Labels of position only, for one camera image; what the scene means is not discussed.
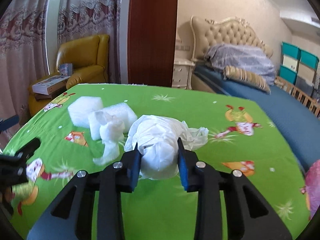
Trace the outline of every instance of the brown door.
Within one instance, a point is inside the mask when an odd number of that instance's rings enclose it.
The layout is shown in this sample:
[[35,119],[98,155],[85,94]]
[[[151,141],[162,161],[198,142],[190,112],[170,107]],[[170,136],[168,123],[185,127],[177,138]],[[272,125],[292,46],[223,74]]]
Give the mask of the brown door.
[[130,0],[128,82],[171,87],[178,0]]

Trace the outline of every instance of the striped pillow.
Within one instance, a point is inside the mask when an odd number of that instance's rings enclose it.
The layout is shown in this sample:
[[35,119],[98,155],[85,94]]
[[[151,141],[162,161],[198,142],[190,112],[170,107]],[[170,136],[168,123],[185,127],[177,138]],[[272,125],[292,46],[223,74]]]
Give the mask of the striped pillow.
[[249,85],[254,88],[260,89],[270,94],[270,87],[268,86],[266,80],[262,76],[244,70],[242,68],[226,66],[223,70],[223,77],[225,80],[228,78],[243,83],[245,85]]

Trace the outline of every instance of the crib rail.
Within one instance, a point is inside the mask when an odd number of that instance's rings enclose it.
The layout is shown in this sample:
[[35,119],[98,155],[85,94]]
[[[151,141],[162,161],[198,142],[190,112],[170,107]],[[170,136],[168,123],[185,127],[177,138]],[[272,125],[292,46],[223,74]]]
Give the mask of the crib rail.
[[311,111],[317,118],[320,119],[320,104],[317,103],[315,99],[311,98],[302,90],[279,76],[277,76],[275,79],[275,85],[300,101],[300,103],[302,103],[309,109],[309,111]]

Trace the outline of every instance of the green tablecloth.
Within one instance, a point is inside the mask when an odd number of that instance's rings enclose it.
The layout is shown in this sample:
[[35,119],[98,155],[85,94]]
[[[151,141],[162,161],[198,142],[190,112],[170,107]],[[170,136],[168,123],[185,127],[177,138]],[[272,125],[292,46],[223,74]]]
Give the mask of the green tablecloth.
[[[200,160],[219,171],[230,172],[233,167],[247,171],[250,181],[278,212],[293,239],[307,225],[309,211],[299,190],[304,180],[295,157],[256,103],[218,94],[151,86],[82,84],[67,92],[63,98],[53,101],[56,105],[50,108],[54,108],[40,111],[22,127],[4,150],[4,153],[14,154],[34,137],[42,142],[28,162],[39,164],[35,166],[36,176],[27,189],[15,189],[12,200],[15,214],[11,221],[23,237],[73,174],[79,170],[91,173],[104,168],[92,161],[102,156],[101,140],[93,141],[89,129],[75,127],[70,120],[67,108],[80,96],[101,97],[105,107],[127,102],[138,117],[143,114],[167,116],[184,120],[189,127],[207,127],[209,142],[196,151]],[[232,107],[231,115],[226,114]],[[241,133],[236,121],[246,122],[253,134]],[[215,134],[226,130],[230,133],[215,138]],[[66,137],[73,137],[76,143]],[[122,194],[126,239],[193,239],[196,208],[197,193],[184,192],[179,176],[162,181],[139,180],[134,193]],[[223,223],[223,235],[227,239],[224,209]],[[94,216],[93,239],[95,229]]]

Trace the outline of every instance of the white nightstand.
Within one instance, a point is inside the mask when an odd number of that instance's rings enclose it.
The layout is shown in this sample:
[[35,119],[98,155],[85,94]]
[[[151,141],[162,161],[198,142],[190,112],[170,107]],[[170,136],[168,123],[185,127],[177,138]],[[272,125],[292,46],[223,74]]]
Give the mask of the white nightstand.
[[172,87],[191,88],[191,75],[196,64],[187,59],[175,58],[173,65]]

